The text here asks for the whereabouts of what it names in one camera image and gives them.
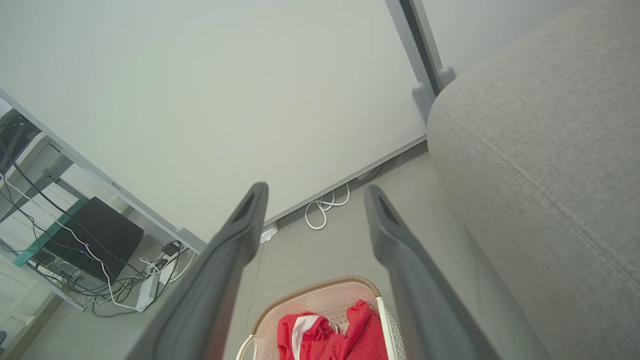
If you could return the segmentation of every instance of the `gray floor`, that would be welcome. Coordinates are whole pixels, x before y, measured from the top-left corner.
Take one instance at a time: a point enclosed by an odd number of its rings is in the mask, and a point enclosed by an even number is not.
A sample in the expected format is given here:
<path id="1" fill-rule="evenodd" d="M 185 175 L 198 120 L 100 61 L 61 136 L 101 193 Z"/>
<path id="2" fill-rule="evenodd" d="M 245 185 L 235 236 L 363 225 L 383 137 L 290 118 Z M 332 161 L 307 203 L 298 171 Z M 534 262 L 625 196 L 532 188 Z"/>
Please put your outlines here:
<path id="1" fill-rule="evenodd" d="M 547 358 L 484 254 L 451 213 L 424 149 L 421 144 L 392 160 L 392 170 L 371 183 L 385 191 L 504 359 Z M 257 317 L 272 301 L 334 277 L 355 274 L 368 278 L 381 291 L 390 313 L 396 315 L 387 272 L 372 253 L 363 194 L 364 188 L 355 188 L 345 206 L 327 212 L 328 224 L 323 230 L 311 230 L 300 211 L 279 222 L 280 232 L 260 247 L 244 269 L 224 360 L 235 359 Z M 311 217 L 314 223 L 322 221 L 317 211 Z M 164 240 L 150 241 L 148 246 L 160 247 L 162 243 Z M 75 360 L 85 359 L 89 353 L 93 359 L 121 359 L 162 303 L 161 299 L 139 315 L 110 319 L 62 306 L 23 359 Z"/>

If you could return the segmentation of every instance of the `laundry basket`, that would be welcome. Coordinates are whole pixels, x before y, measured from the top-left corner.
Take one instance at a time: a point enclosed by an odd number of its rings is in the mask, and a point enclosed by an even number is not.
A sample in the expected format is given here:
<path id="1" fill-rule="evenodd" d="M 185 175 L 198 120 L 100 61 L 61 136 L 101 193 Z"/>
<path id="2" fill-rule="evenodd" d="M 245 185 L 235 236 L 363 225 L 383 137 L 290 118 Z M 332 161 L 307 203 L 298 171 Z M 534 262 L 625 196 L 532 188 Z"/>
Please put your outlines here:
<path id="1" fill-rule="evenodd" d="M 324 316 L 330 324 L 347 329 L 347 309 L 362 299 L 380 314 L 389 360 L 406 360 L 400 330 L 385 309 L 380 292 L 364 277 L 347 276 L 320 282 L 278 299 L 258 318 L 253 331 L 240 347 L 236 360 L 242 360 L 251 343 L 255 344 L 253 360 L 279 360 L 278 322 L 285 315 L 305 311 Z"/>

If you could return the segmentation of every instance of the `red towel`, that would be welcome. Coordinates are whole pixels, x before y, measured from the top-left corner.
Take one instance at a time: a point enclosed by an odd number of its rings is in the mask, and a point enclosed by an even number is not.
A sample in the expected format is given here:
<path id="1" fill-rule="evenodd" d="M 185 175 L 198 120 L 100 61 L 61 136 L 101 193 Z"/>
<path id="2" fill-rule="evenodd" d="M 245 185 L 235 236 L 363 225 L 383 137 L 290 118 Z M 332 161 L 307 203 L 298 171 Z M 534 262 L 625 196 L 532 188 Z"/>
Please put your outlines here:
<path id="1" fill-rule="evenodd" d="M 336 333 L 326 318 L 301 313 L 278 323 L 280 360 L 388 360 L 380 316 L 358 300 L 347 310 L 349 328 Z"/>

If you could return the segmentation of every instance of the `gray couch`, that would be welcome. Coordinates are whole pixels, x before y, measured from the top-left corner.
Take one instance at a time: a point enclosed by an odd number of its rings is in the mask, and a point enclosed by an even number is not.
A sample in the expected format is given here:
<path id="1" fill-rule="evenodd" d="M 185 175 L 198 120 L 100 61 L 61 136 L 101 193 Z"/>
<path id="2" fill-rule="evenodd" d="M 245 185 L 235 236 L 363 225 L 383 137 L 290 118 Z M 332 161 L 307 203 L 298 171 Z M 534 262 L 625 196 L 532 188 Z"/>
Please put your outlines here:
<path id="1" fill-rule="evenodd" d="M 640 1 L 588 1 L 428 120 L 460 217 L 554 359 L 640 359 Z"/>

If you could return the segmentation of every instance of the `white cable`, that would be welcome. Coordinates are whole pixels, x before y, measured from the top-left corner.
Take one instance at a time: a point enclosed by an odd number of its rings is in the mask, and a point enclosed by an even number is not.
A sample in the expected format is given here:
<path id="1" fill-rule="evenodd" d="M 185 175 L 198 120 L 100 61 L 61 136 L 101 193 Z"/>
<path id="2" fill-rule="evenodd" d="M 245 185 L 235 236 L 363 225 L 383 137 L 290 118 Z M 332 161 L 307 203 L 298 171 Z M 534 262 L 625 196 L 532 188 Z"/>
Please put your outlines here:
<path id="1" fill-rule="evenodd" d="M 7 181 L 7 180 L 6 180 L 2 175 L 0 175 L 0 179 L 4 179 L 4 181 L 6 182 L 6 184 L 7 184 L 7 185 L 9 185 L 9 186 L 11 186 L 12 188 L 14 188 L 16 191 L 18 191 L 18 192 L 19 192 L 22 196 L 24 196 L 25 198 L 27 198 L 27 199 L 29 199 L 29 200 L 33 201 L 33 203 L 34 203 L 34 204 L 36 204 L 40 209 L 42 209 L 42 211 L 44 211 L 44 212 L 46 212 L 47 214 L 49 214 L 49 215 L 53 218 L 53 220 L 54 220 L 56 223 L 58 223 L 58 225 L 60 225 L 63 229 L 67 229 L 67 230 L 69 230 L 69 232 L 71 233 L 71 235 L 73 235 L 73 236 L 74 236 L 74 238 L 76 239 L 76 241 L 77 241 L 77 242 L 79 242 L 79 243 L 81 243 L 82 245 L 84 245 L 84 247 L 86 248 L 87 253 L 89 253 L 91 256 L 93 256 L 93 258 L 94 258 L 94 259 L 96 259 L 96 260 L 100 263 L 100 266 L 102 267 L 102 273 L 104 274 L 104 276 L 106 276 L 106 277 L 107 277 L 107 285 L 109 286 L 109 294 L 111 294 L 111 301 L 112 301 L 114 304 L 116 304 L 116 305 L 118 305 L 118 306 L 126 307 L 127 309 L 133 309 L 133 310 L 137 310 L 137 309 L 138 309 L 137 307 L 126 306 L 126 305 L 123 305 L 123 304 L 121 304 L 121 303 L 119 303 L 119 302 L 117 302 L 117 301 L 116 301 L 116 299 L 115 299 L 115 297 L 114 297 L 114 295 L 113 295 L 113 290 L 111 289 L 111 278 L 109 278 L 109 275 L 107 274 L 107 270 L 104 268 L 104 262 L 103 262 L 100 258 L 98 258 L 96 255 L 94 255 L 94 254 L 91 252 L 91 249 L 89 249 L 88 244 L 86 244 L 86 243 L 82 242 L 82 241 L 81 241 L 81 240 L 76 236 L 76 233 L 74 233 L 74 231 L 73 231 L 73 230 L 71 230 L 71 229 L 69 229 L 68 227 L 66 227 L 66 226 L 64 226 L 63 224 L 61 224 L 61 223 L 58 221 L 58 218 L 56 218 L 56 215 L 53 215 L 53 214 L 52 214 L 52 213 L 50 213 L 48 210 L 46 210 L 45 208 L 43 208 L 43 207 L 42 207 L 42 206 L 41 206 L 41 205 L 40 205 L 36 200 L 34 200 L 34 199 L 32 199 L 32 198 L 28 197 L 27 195 L 25 195 L 25 193 L 23 193 L 22 191 L 20 191 L 20 189 L 18 189 L 17 187 L 15 187 L 15 186 L 14 186 L 14 185 L 12 185 L 11 183 L 9 183 L 9 182 L 8 182 L 8 181 Z"/>
<path id="2" fill-rule="evenodd" d="M 180 276 L 182 276 L 182 274 L 184 274 L 187 271 L 187 269 L 189 268 L 189 265 L 191 265 L 191 263 L 193 262 L 193 259 L 195 259 L 195 257 L 196 257 L 196 252 L 194 251 L 193 252 L 193 256 L 191 257 L 191 260 L 189 260 L 189 263 L 187 264 L 187 267 L 184 268 L 184 270 L 180 274 L 178 274 L 178 276 L 176 276 L 173 279 L 169 280 L 169 282 L 167 284 L 170 284 L 171 282 L 176 281 Z"/>
<path id="3" fill-rule="evenodd" d="M 126 281 L 125 281 L 125 283 L 122 285 L 122 287 L 121 287 L 118 291 L 116 291 L 116 293 L 115 293 L 115 294 L 113 294 L 113 296 L 117 297 L 121 292 L 123 292 L 123 291 L 124 291 L 124 288 L 127 286 L 127 282 L 128 282 L 128 281 L 130 281 L 130 280 L 133 280 L 133 279 L 137 279 L 137 277 L 132 276 L 132 277 L 127 278 L 127 280 L 126 280 Z M 85 307 L 87 307 L 89 304 L 94 303 L 94 304 L 95 304 L 95 306 L 97 307 L 97 306 L 100 306 L 100 305 L 102 305 L 102 304 L 104 304 L 104 303 L 106 303 L 106 302 L 111 301 L 111 297 L 109 297 L 109 298 L 107 298 L 106 300 L 103 300 L 103 301 L 101 301 L 101 302 L 96 302 L 95 300 L 96 300 L 96 298 L 94 297 L 94 298 L 93 298 L 93 300 L 91 300 L 91 301 L 87 302 L 84 306 L 85 306 Z"/>
<path id="4" fill-rule="evenodd" d="M 309 225 L 310 228 L 312 228 L 313 230 L 320 230 L 322 228 L 324 228 L 326 226 L 326 212 L 331 210 L 332 207 L 334 206 L 342 206 L 345 205 L 347 203 L 347 201 L 349 201 L 349 198 L 351 197 L 351 190 L 349 189 L 349 184 L 347 184 L 347 199 L 343 202 L 335 202 L 335 191 L 331 190 L 331 202 L 329 201 L 324 201 L 323 200 L 323 196 L 319 197 L 317 200 L 313 200 L 312 202 L 309 202 L 309 204 L 307 204 L 307 208 L 305 209 L 305 220 L 307 221 L 307 225 Z M 322 213 L 322 216 L 324 217 L 324 221 L 322 223 L 322 225 L 320 226 L 313 226 L 311 225 L 311 222 L 309 222 L 309 216 L 308 216 L 308 212 L 309 212 L 309 206 L 311 206 L 312 204 L 316 204 L 318 206 L 318 209 L 320 209 L 320 212 Z"/>
<path id="5" fill-rule="evenodd" d="M 142 261 L 143 263 L 147 264 L 147 266 L 145 267 L 145 270 L 146 270 L 147 274 L 149 274 L 149 275 L 160 274 L 160 269 L 158 269 L 157 266 L 153 265 L 153 263 L 150 263 L 149 260 L 147 260 L 147 258 L 141 256 L 140 257 L 140 261 Z M 151 272 L 150 268 L 154 268 L 156 270 L 156 272 Z"/>

